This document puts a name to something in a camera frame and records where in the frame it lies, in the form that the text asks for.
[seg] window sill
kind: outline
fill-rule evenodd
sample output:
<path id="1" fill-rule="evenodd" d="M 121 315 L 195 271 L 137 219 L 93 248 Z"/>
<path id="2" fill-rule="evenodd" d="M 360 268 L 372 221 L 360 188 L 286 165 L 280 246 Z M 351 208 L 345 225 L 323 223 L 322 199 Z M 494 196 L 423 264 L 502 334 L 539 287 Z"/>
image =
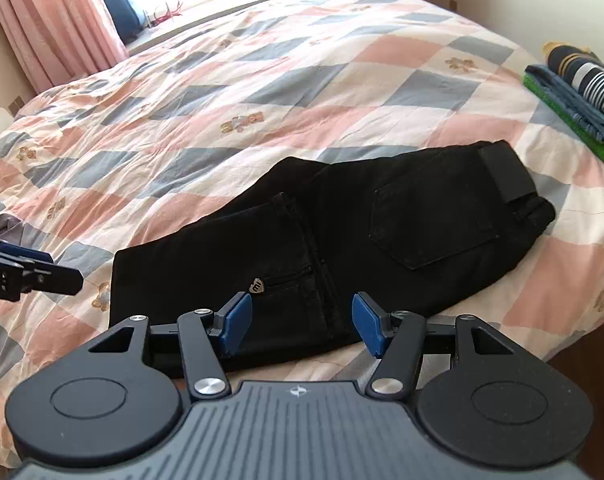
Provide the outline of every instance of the window sill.
<path id="1" fill-rule="evenodd" d="M 265 1 L 267 0 L 211 0 L 191 7 L 191 9 L 185 10 L 181 16 L 175 16 L 157 27 L 146 28 L 140 32 L 135 41 L 127 45 L 128 53 L 130 56 L 134 56 L 201 23 Z"/>

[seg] black jeans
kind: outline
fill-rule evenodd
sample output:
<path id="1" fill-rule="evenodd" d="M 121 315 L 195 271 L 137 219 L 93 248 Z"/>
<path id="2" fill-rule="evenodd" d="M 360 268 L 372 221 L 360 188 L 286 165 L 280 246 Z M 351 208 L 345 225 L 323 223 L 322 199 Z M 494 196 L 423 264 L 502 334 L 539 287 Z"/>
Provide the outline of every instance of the black jeans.
<path id="1" fill-rule="evenodd" d="M 553 206 L 504 141 L 339 164 L 286 158 L 215 213 L 119 251 L 111 325 L 219 309 L 256 278 L 244 365 L 358 340 L 351 300 L 431 316 L 514 269 Z"/>

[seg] zipper pull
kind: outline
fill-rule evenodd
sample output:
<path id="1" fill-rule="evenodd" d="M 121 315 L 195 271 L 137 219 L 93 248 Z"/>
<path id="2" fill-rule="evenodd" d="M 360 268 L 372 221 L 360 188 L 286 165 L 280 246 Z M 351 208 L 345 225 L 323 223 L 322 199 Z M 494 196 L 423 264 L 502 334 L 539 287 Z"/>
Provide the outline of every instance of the zipper pull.
<path id="1" fill-rule="evenodd" d="M 264 292 L 264 282 L 260 278 L 255 278 L 249 287 L 251 294 L 262 294 Z"/>

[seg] brown wooden floor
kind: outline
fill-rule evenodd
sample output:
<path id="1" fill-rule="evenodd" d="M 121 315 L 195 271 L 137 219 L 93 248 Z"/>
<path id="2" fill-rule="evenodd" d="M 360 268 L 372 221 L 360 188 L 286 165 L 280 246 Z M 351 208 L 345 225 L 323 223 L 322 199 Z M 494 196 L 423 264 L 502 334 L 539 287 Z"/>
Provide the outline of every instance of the brown wooden floor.
<path id="1" fill-rule="evenodd" d="M 591 399 L 594 425 L 578 465 L 594 480 L 604 480 L 604 325 L 560 352 L 550 364 Z"/>

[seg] checkered bedspread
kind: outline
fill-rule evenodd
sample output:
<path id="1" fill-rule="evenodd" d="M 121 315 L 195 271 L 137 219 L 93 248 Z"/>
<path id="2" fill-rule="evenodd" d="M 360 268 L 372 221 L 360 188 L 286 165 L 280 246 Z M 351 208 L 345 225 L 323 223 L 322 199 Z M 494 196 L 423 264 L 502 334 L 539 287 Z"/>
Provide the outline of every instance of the checkered bedspread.
<path id="1" fill-rule="evenodd" d="M 74 298 L 0 301 L 0 463 L 18 462 L 12 388 L 107 327 L 115 251 L 215 211 L 289 155 L 508 140 L 557 220 L 517 269 L 443 316 L 477 314 L 540 357 L 604 322 L 604 165 L 521 85 L 530 62 L 420 0 L 275 0 L 34 99 L 0 137 L 0 214 L 86 283 Z M 245 376 L 330 378 L 361 352 Z"/>

